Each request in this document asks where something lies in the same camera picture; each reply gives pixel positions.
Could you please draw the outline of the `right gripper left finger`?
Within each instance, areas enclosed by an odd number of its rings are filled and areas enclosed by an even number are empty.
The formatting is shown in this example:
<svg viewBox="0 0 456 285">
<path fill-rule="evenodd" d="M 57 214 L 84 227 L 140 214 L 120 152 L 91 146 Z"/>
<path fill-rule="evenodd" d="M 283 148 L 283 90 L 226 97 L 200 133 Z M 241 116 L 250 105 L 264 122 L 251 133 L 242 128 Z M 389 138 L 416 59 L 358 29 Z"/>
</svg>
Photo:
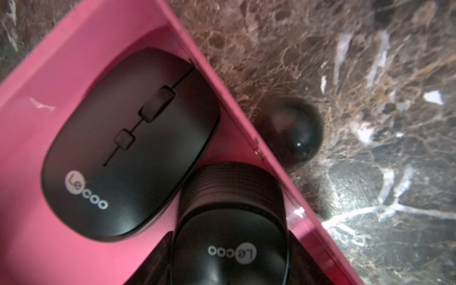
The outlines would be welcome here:
<svg viewBox="0 0 456 285">
<path fill-rule="evenodd" d="M 170 285 L 173 232 L 168 232 L 125 285 Z"/>
</svg>

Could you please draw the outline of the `black mouse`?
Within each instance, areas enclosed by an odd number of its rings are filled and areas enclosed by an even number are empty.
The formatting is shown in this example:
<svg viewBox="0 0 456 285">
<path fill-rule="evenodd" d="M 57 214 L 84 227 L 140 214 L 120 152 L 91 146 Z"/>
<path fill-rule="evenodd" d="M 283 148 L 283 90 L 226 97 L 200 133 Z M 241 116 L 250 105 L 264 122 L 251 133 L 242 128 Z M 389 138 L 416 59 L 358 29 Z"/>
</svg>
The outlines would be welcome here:
<svg viewBox="0 0 456 285">
<path fill-rule="evenodd" d="M 283 285 L 288 265 L 285 202 L 272 174 L 228 161 L 190 177 L 173 237 L 173 285 Z"/>
<path fill-rule="evenodd" d="M 166 210 L 219 122 L 217 96 L 194 64 L 158 48 L 134 52 L 59 130 L 42 167 L 45 200 L 88 239 L 135 235 Z"/>
</svg>

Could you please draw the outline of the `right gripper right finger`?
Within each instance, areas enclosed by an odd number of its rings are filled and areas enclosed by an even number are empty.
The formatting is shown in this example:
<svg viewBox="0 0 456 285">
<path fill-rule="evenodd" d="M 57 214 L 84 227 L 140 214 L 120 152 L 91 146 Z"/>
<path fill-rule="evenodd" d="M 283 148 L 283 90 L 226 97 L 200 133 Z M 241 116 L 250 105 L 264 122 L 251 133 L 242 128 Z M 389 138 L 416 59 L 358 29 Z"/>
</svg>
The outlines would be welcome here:
<svg viewBox="0 0 456 285">
<path fill-rule="evenodd" d="M 333 285 L 320 266 L 302 246 L 297 237 L 289 231 L 289 285 Z"/>
</svg>

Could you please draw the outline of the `pink drawer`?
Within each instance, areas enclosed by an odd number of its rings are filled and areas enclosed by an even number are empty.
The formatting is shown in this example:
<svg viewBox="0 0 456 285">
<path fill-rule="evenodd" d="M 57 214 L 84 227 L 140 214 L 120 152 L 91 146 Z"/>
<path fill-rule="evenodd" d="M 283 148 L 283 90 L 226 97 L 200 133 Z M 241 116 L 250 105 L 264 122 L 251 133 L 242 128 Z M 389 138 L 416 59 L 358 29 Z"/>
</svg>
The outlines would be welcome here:
<svg viewBox="0 0 456 285">
<path fill-rule="evenodd" d="M 4 285 L 359 285 L 165 1 L 82 1 L 1 84 Z"/>
</svg>

